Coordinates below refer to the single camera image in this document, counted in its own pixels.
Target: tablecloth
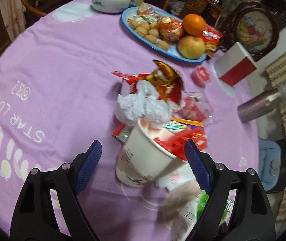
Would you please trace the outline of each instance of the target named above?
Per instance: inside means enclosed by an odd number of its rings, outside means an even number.
[[[193,92],[195,65],[157,54],[131,36],[120,14],[95,12],[90,2],[76,0],[42,17],[0,57],[0,227],[9,233],[32,168],[56,169],[97,139],[102,157],[78,199],[100,240],[167,241],[170,232],[161,212],[166,191],[153,184],[131,188],[116,179],[121,143],[111,132],[118,125],[113,110],[120,80],[110,72],[148,73],[156,67],[152,60],[159,59],[180,70],[185,90]],[[257,168],[256,124],[243,125],[236,110],[250,98],[246,82],[229,96],[212,63],[204,66],[212,77],[205,91],[214,108],[214,123],[205,128],[207,152],[230,169]],[[68,233],[54,191],[52,199],[61,231]]]

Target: red and white box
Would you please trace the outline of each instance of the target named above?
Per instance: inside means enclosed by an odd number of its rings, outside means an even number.
[[[217,59],[214,67],[220,80],[234,86],[256,70],[256,63],[248,51],[237,42]]]

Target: silver thermos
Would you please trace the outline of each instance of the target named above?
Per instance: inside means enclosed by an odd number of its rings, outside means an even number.
[[[242,123],[261,117],[279,105],[286,98],[286,89],[279,86],[271,91],[263,92],[253,99],[238,106],[237,111]]]

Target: blue chair cushion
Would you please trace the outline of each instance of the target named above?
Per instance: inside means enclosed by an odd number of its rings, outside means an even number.
[[[259,138],[260,161],[258,175],[265,191],[272,189],[280,174],[281,148],[274,141]]]

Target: blue tray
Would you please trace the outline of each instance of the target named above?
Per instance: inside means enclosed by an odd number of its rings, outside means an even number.
[[[200,62],[203,62],[206,58],[206,54],[203,54],[199,59],[196,59],[196,60],[190,60],[190,59],[187,59],[187,58],[184,58],[180,53],[179,51],[176,49],[176,46],[175,45],[170,45],[169,46],[169,50],[168,51],[165,51],[161,48],[158,48],[157,46],[155,46],[153,43],[150,43],[149,41],[145,40],[142,36],[139,36],[131,27],[129,27],[128,25],[128,22],[127,22],[127,19],[132,17],[132,16],[135,16],[137,15],[137,9],[138,7],[135,6],[135,7],[130,7],[130,8],[127,8],[125,11],[122,12],[122,15],[121,15],[121,21],[122,23],[124,24],[124,26],[131,32],[131,34],[133,34],[138,40],[140,40],[141,42],[143,42],[144,44],[150,46],[151,48],[153,48],[154,50],[156,50],[157,52],[165,55],[165,56],[168,56],[168,57],[171,57],[173,59],[176,59],[176,60],[179,60],[179,61],[182,61],[182,62],[192,62],[192,63],[200,63]],[[181,22],[182,20],[167,13],[166,11],[163,11],[163,10],[159,10],[159,9],[153,9],[153,11],[155,11],[156,13],[159,13],[161,15],[164,15],[164,16],[168,16],[168,17],[171,17],[171,18],[174,18],[176,20],[178,20],[179,22]]]

